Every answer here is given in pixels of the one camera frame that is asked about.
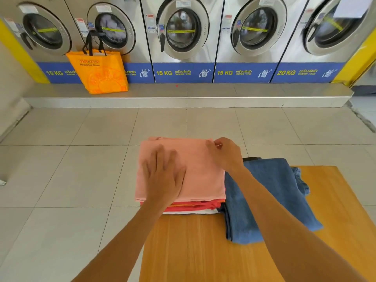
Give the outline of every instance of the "washer door glass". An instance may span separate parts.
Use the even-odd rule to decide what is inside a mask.
[[[240,30],[240,42],[248,49],[257,49],[265,45],[276,30],[277,17],[271,8],[253,11],[243,22]]]
[[[191,9],[177,10],[167,22],[167,42],[172,49],[186,52],[200,36],[200,19]]]
[[[39,14],[27,14],[24,26],[31,38],[41,46],[59,49],[63,45],[63,38],[59,30],[45,17]]]
[[[319,47],[331,47],[345,40],[364,18],[364,16],[361,19],[334,18],[336,9],[337,6],[331,9],[316,29],[315,42]]]
[[[112,48],[122,48],[127,44],[127,31],[121,20],[111,13],[102,13],[96,17],[95,27],[104,32],[103,42]]]

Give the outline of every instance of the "black bag strap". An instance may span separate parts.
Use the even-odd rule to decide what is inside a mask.
[[[90,30],[87,37],[86,37],[86,42],[85,42],[85,45],[83,46],[82,48],[82,51],[83,53],[85,53],[86,55],[88,54],[87,53],[87,50],[89,51],[89,55],[90,56],[93,56],[93,43],[92,43],[92,38],[94,36],[98,37],[99,38],[99,51],[102,53],[102,50],[104,52],[105,55],[106,54],[106,51],[105,51],[105,48],[103,46],[103,39],[102,37],[104,37],[106,35],[106,33],[103,33],[103,32],[97,32],[95,30]]]

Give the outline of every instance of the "yellow wall panel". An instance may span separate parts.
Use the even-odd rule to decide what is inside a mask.
[[[376,59],[376,28],[350,58],[332,83],[351,86]]]
[[[8,30],[8,27],[0,20],[0,41],[8,47],[12,55],[18,62],[21,63],[23,68],[30,74],[30,76],[37,83],[50,83],[47,77],[44,75],[43,71],[39,66],[33,61],[33,59],[28,55],[22,45],[16,40],[14,35]]]

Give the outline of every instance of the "wooden table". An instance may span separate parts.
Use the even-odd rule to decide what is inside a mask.
[[[335,166],[301,166],[316,234],[369,281],[376,281],[376,227]],[[223,214],[163,215],[143,253],[141,282],[283,281],[265,244],[234,244]]]

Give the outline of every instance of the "washer door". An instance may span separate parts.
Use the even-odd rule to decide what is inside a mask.
[[[31,3],[22,3],[18,8],[24,14],[25,32],[39,49],[56,55],[64,55],[71,50],[69,33],[53,13]]]
[[[161,52],[175,59],[193,57],[208,38],[209,16],[199,0],[165,0],[156,22]]]
[[[278,41],[286,19],[282,0],[252,0],[239,11],[232,24],[232,46],[245,56],[264,53]]]
[[[87,22],[92,23],[97,32],[106,34],[103,37],[105,49],[110,48],[124,55],[135,46],[135,29],[127,15],[116,6],[109,3],[94,4],[89,9]],[[99,45],[99,39],[95,37],[94,40]]]
[[[341,0],[330,0],[313,15],[304,38],[306,50],[313,55],[326,55],[347,45],[363,23],[362,18],[334,18]]]

